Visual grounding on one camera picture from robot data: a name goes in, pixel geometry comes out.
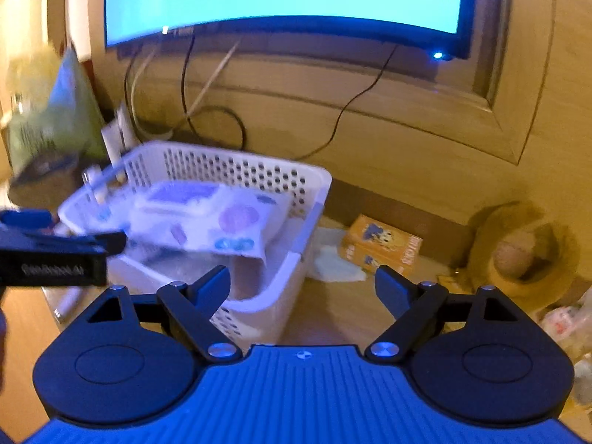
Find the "television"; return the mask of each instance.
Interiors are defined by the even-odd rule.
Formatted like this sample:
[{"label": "television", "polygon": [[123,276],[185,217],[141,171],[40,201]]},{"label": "television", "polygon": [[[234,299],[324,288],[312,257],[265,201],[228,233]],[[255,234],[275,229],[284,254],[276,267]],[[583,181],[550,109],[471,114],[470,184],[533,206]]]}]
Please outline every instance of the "television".
[{"label": "television", "polygon": [[107,47],[168,34],[306,32],[468,58],[475,0],[105,0]]}]

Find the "white cable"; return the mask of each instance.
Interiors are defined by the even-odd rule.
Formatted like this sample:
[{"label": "white cable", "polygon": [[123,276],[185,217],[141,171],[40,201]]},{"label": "white cable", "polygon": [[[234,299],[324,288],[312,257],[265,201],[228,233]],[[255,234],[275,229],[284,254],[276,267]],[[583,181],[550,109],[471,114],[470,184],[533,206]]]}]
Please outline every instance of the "white cable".
[{"label": "white cable", "polygon": [[199,95],[197,96],[197,98],[195,99],[195,101],[193,102],[193,104],[189,107],[189,110],[187,110],[187,113],[185,114],[185,117],[186,118],[187,117],[191,117],[191,115],[193,115],[195,113],[195,111],[197,110],[197,107],[201,103],[201,100],[204,98],[206,92],[209,90],[209,88],[215,82],[215,79],[218,78],[218,75],[220,75],[220,72],[224,69],[224,67],[226,66],[226,64],[229,62],[230,58],[232,58],[232,55],[235,53],[236,49],[241,44],[241,40],[238,40],[235,43],[235,46],[230,49],[230,51],[226,54],[226,56],[222,59],[222,61],[218,65],[218,67],[215,69],[214,73],[212,73],[212,76],[209,78],[209,80],[203,86],[203,88],[201,89]]},{"label": "white cable", "polygon": [[129,105],[131,106],[131,119],[135,123],[135,127],[138,129],[138,132],[142,135],[142,137],[150,139],[150,140],[170,140],[173,137],[173,130],[169,130],[168,132],[164,132],[162,134],[153,134],[147,130],[144,130],[140,125],[140,121],[138,120],[135,114],[135,105],[134,105],[134,94],[135,94],[135,86],[137,85],[140,77],[152,61],[152,59],[156,56],[158,51],[161,49],[161,43],[158,42],[154,49],[150,52],[150,54],[146,57],[138,71],[134,76],[134,80],[131,84],[131,93],[129,95]]}]

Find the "triangular cutout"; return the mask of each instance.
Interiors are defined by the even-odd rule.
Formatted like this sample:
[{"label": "triangular cutout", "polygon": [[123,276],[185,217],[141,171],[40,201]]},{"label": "triangular cutout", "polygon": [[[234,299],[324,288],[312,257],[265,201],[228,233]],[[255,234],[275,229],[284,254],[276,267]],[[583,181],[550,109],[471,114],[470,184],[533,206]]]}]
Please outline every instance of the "triangular cutout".
[{"label": "triangular cutout", "polygon": [[485,302],[484,319],[496,320],[498,322],[516,322],[518,320],[497,299],[492,298],[487,299]]},{"label": "triangular cutout", "polygon": [[88,320],[89,324],[95,324],[97,322],[109,322],[122,320],[121,306],[119,305],[119,299],[112,297],[108,299],[101,308],[95,312],[92,317]]}]

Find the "purple circle print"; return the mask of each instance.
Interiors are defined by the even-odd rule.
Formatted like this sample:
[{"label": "purple circle print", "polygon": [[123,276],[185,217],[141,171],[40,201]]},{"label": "purple circle print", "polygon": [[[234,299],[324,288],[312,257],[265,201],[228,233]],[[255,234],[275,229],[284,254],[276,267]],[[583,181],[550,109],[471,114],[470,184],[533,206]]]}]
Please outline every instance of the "purple circle print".
[{"label": "purple circle print", "polygon": [[220,228],[229,234],[241,232],[258,221],[258,211],[253,207],[240,203],[228,207],[218,218]]}]

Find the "ribbed panel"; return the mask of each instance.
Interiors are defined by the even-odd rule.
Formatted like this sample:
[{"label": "ribbed panel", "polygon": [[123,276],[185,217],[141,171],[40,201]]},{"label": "ribbed panel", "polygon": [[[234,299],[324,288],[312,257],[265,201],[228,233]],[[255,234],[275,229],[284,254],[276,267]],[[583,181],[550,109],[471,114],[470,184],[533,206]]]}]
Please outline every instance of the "ribbed panel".
[{"label": "ribbed panel", "polygon": [[370,364],[354,347],[254,347],[212,367],[168,415],[140,427],[78,428],[49,422],[28,444],[572,444],[559,422],[477,428],[415,395],[396,367]]}]

